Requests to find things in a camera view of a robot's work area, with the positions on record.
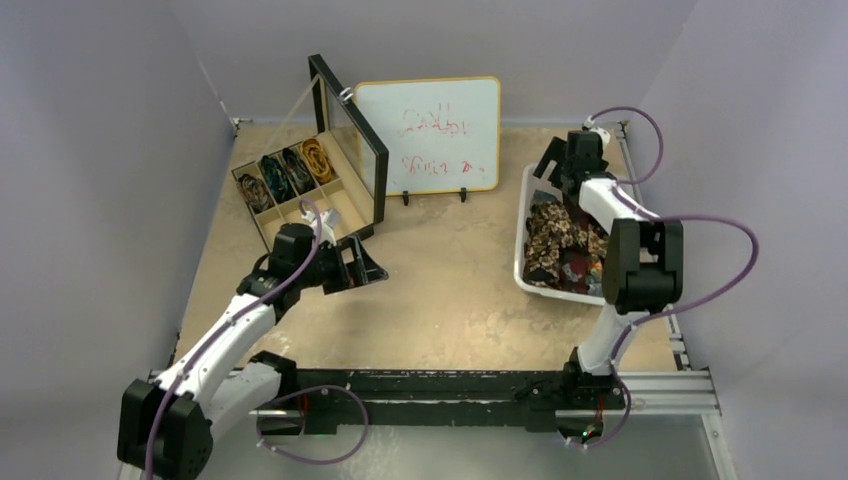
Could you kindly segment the brown floral black tie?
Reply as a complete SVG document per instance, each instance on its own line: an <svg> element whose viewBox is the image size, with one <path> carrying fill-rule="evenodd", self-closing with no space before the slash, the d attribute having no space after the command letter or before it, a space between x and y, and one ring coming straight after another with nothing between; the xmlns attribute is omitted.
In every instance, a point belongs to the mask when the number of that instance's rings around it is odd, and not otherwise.
<svg viewBox="0 0 848 480"><path fill-rule="evenodd" d="M525 232L522 279L534 286L560 290L559 265L567 252L594 255L603 263L607 256L608 234L588 215L559 201L532 205Z"/></svg>

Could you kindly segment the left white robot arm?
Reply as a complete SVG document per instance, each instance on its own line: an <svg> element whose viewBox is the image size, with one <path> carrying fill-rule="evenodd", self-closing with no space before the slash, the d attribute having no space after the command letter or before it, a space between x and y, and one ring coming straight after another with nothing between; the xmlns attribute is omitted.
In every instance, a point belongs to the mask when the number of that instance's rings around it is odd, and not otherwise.
<svg viewBox="0 0 848 480"><path fill-rule="evenodd" d="M254 408L304 405L295 362L261 352L237 375L242 356L300 300L305 289L325 294L388 279L388 272L351 236L302 223L283 225L272 249L242 279L224 314L195 346L153 380L135 380L121 400L117 458L148 479L195 479L217 439Z"/></svg>

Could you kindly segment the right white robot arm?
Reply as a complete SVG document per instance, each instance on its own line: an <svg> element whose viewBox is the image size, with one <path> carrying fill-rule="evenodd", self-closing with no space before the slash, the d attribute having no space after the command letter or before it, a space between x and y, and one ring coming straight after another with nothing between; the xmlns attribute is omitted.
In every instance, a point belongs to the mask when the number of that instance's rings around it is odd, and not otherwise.
<svg viewBox="0 0 848 480"><path fill-rule="evenodd" d="M533 171L607 234L601 262L605 303L561 381L564 399L576 407L596 399L601 388L618 387L615 363L632 343L641 317L663 312L683 289L681 221L658 216L621 189L604 158L608 142L601 129L553 137Z"/></svg>

